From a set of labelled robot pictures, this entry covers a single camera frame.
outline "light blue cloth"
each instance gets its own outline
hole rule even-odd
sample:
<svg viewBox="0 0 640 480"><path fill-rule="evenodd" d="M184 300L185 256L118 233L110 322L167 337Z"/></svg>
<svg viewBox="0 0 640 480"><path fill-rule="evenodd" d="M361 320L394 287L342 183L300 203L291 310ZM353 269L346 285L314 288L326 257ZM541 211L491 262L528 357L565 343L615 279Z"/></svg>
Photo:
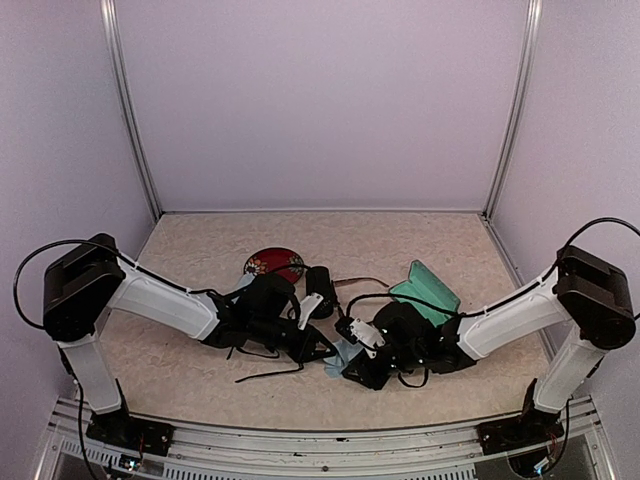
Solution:
<svg viewBox="0 0 640 480"><path fill-rule="evenodd" d="M343 338L333 345L338 350L338 354L324 359L324 363L326 363L324 371L329 377L338 378L341 376L342 370L362 351L363 347L359 344L351 345Z"/></svg>

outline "red plate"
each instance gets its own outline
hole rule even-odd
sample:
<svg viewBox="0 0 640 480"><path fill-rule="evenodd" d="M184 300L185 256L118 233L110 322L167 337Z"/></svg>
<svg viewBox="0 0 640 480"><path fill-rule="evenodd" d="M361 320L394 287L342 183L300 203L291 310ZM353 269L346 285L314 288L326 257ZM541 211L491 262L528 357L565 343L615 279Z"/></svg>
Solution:
<svg viewBox="0 0 640 480"><path fill-rule="evenodd" d="M263 273L269 273L273 269L283 267L285 265L304 265L304 262L300 255L288 248L265 248L264 250L260 250L259 252L251 255L251 257L245 262L244 273L260 275ZM291 283L296 283L302 277L304 269L302 267L291 267L284 268L276 273L282 275Z"/></svg>

